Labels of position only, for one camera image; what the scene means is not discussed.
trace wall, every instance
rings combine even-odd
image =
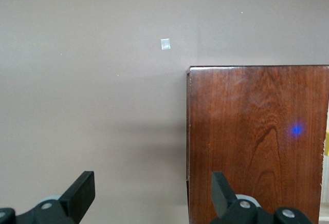
[[[328,7],[0,0],[2,207],[23,213],[94,170],[97,196],[81,223],[188,223],[185,71],[327,64]]]

